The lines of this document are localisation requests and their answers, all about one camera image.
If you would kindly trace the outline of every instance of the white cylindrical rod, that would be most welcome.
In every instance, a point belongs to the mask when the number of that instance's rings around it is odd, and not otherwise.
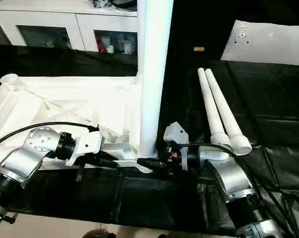
[[[242,134],[231,109],[223,96],[223,93],[215,80],[210,69],[205,70],[215,103],[221,115],[225,130],[227,131],[233,152],[237,155],[246,155],[252,151],[252,146],[248,139]]]
[[[155,147],[173,0],[147,0],[138,158],[157,156]]]
[[[220,115],[217,106],[215,105],[213,95],[203,68],[198,69],[198,75],[203,95],[204,106],[209,121],[211,143],[230,146],[230,139],[224,132]]]

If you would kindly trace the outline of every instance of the black tablecloth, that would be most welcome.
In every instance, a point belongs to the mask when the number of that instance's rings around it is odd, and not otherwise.
[[[132,76],[137,59],[71,50],[0,46],[0,77]],[[158,145],[178,121],[191,141],[210,138],[197,76],[211,68],[253,151],[245,162],[274,192],[299,235],[299,66],[169,57]],[[214,182],[169,179],[137,169],[41,171],[10,207],[20,213],[102,223],[232,235],[234,226]],[[284,219],[272,205],[283,225]]]

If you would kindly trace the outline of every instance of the robotic arm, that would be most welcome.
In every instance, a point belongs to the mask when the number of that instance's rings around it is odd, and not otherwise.
[[[167,150],[159,160],[138,159],[152,170],[188,170],[188,167],[211,170],[239,238],[283,237],[263,205],[244,170],[234,158],[214,146],[186,147],[188,134],[178,122],[165,130]]]
[[[76,139],[69,133],[57,133],[45,126],[30,131],[24,144],[11,151],[0,163],[0,222],[11,222],[12,218],[6,216],[6,207],[25,188],[40,168],[44,157],[57,157],[66,160],[66,164],[71,166],[80,156],[102,153],[103,141],[98,131]]]
[[[138,159],[138,164],[164,171],[170,168],[187,170],[188,167],[211,169],[229,216],[237,228],[237,237],[282,237],[275,222],[259,202],[247,175],[228,153],[210,146],[199,146],[198,149],[181,146],[188,144],[189,139],[177,122],[166,128],[164,140],[168,144],[166,153],[158,160]],[[103,141],[104,138],[98,131],[76,139],[69,133],[57,133],[45,126],[30,131],[24,144],[10,152],[0,163],[0,222],[5,220],[13,223],[14,219],[6,216],[6,208],[26,187],[45,157],[57,157],[70,166],[78,161],[97,165],[96,155],[111,157],[101,151]]]

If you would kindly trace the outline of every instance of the white pipe end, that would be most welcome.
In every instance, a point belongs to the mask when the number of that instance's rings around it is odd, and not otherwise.
[[[230,138],[231,148],[236,155],[247,155],[252,151],[248,138],[244,135],[235,135]]]
[[[225,133],[215,133],[211,135],[210,140],[212,144],[227,145],[231,147],[230,139]]]

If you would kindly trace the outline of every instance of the glass cabinet door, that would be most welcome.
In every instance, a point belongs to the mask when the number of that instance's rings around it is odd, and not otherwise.
[[[85,50],[137,55],[137,16],[77,14]]]
[[[65,27],[17,26],[28,46],[72,49]]]
[[[94,30],[99,52],[137,55],[137,33]]]
[[[85,50],[74,13],[0,10],[13,45]]]

